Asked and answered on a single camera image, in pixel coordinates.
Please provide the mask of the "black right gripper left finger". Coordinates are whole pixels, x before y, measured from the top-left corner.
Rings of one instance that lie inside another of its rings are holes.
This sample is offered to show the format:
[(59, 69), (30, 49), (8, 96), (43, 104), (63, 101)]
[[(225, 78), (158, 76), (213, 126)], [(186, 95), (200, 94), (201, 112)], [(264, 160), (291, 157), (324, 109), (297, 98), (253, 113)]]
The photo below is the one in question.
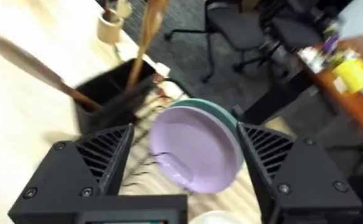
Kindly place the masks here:
[(76, 217), (117, 195), (134, 138), (132, 124), (52, 145), (10, 208), (10, 217)]

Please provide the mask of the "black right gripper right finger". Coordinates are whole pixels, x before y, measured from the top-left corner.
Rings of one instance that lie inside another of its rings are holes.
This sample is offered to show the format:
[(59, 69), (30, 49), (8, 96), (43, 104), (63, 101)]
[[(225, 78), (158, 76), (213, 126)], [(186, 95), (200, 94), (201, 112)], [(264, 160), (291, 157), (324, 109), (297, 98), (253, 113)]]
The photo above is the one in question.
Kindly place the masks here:
[(237, 123), (262, 223), (353, 223), (362, 202), (310, 138)]

